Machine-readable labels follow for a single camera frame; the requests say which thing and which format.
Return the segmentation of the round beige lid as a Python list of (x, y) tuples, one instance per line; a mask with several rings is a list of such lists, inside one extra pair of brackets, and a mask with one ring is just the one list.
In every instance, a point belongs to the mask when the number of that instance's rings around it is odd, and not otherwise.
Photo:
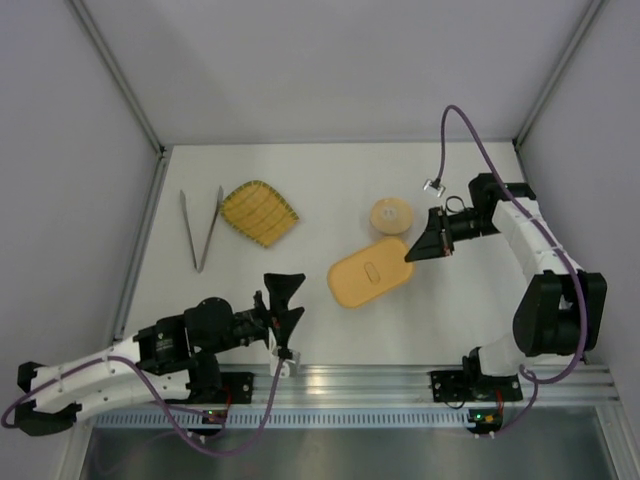
[(370, 223), (399, 221), (413, 225), (414, 214), (408, 202), (400, 198), (389, 197), (380, 199), (373, 205), (369, 220)]

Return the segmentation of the tan rectangular box lid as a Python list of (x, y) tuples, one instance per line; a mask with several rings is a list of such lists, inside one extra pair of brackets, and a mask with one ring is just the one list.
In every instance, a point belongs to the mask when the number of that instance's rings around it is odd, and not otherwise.
[(327, 274), (334, 299), (355, 309), (408, 283), (414, 274), (405, 261), (408, 252), (404, 240), (387, 236), (334, 263)]

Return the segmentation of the metal tongs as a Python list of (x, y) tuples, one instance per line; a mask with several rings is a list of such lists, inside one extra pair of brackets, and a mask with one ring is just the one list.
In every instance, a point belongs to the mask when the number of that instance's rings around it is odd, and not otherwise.
[(184, 190), (179, 191), (179, 205), (183, 224), (186, 232), (191, 262), (194, 270), (201, 274), (207, 264), (212, 238), (221, 213), (222, 203), (224, 200), (224, 189), (222, 186), (217, 188), (213, 196), (213, 205), (209, 210), (209, 218), (207, 224), (204, 224), (204, 215), (196, 217), (200, 223), (193, 225), (192, 205)]

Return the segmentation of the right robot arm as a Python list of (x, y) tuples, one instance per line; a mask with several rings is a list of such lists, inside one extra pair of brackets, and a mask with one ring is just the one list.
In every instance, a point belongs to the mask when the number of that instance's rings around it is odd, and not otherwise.
[(514, 254), (527, 288), (499, 339), (477, 346), (454, 371), (468, 400), (522, 397), (521, 379), (535, 385), (564, 380), (597, 343), (607, 282), (580, 267), (551, 233), (536, 195), (526, 183), (481, 173), (468, 184), (471, 206), (456, 213), (428, 212), (427, 225), (405, 261), (444, 258), (457, 243), (501, 235)]

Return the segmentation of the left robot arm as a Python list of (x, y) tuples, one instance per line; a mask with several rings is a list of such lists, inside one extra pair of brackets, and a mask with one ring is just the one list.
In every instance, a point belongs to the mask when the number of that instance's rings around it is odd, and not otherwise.
[(248, 310), (210, 297), (84, 358), (57, 366), (25, 362), (17, 372), (23, 395), (1, 424), (40, 437), (130, 405), (223, 403), (238, 386), (225, 381), (218, 355), (256, 342), (268, 351), (271, 375), (287, 376), (299, 364), (289, 340), (305, 312), (289, 302), (305, 279), (267, 273), (266, 289), (255, 292)]

